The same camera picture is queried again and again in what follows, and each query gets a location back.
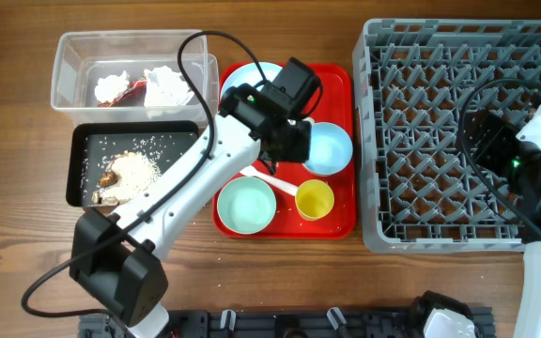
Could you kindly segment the light blue bowl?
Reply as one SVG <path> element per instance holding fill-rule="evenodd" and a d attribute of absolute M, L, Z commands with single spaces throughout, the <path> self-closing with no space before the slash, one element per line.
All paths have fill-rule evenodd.
<path fill-rule="evenodd" d="M 353 155 L 353 144 L 348 133 L 333 123 L 312 124 L 308 160 L 303 167 L 312 174 L 327 177 L 344 170 Z"/>

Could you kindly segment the yellow plastic cup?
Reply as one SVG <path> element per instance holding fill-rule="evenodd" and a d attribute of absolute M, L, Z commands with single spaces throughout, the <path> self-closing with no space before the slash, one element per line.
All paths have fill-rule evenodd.
<path fill-rule="evenodd" d="M 334 206 L 332 188 L 319 179 L 304 181 L 295 194 L 296 208 L 307 221 L 317 221 L 327 216 Z"/>

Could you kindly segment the red snack wrapper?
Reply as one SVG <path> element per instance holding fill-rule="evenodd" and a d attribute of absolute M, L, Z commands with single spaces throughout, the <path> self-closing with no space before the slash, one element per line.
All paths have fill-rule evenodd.
<path fill-rule="evenodd" d="M 140 95 L 144 94 L 147 88 L 147 80 L 145 78 L 140 78 L 129 84 L 129 87 L 122 92 L 117 98 L 113 99 L 110 102 L 101 102 L 98 104 L 99 107 L 120 107 L 128 106 L 130 103 L 134 102 Z"/>

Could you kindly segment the food leftovers with rice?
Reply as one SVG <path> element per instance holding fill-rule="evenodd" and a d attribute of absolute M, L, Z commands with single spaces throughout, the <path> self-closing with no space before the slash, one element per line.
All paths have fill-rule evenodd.
<path fill-rule="evenodd" d="M 140 152 L 116 154 L 105 166 L 92 202 L 96 206 L 128 203 L 162 175 L 156 162 Z"/>

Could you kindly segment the small white napkin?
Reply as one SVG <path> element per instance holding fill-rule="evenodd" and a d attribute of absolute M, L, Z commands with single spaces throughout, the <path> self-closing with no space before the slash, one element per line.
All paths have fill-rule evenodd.
<path fill-rule="evenodd" d="M 99 103 L 111 103 L 120 97 L 129 87 L 130 76 L 126 71 L 120 75 L 109 75 L 99 78 L 94 95 Z"/>

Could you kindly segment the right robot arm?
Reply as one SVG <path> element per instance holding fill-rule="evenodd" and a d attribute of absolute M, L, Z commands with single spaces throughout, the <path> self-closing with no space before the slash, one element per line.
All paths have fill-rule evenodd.
<path fill-rule="evenodd" d="M 505 180 L 520 201 L 513 213 L 526 223 L 524 286 L 514 335 L 541 337 L 541 148 L 520 128 L 484 111 L 468 119 L 465 135 L 475 149 L 471 162 Z"/>

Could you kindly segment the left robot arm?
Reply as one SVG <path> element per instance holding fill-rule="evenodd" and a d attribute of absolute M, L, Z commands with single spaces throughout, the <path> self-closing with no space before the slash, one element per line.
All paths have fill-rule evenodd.
<path fill-rule="evenodd" d="M 307 161 L 311 125 L 303 110 L 321 92 L 319 84 L 227 89 L 219 113 L 157 181 L 110 215 L 89 210 L 77 221 L 70 277 L 129 334 L 158 336 L 169 321 L 162 260 L 187 222 L 256 160 Z"/>

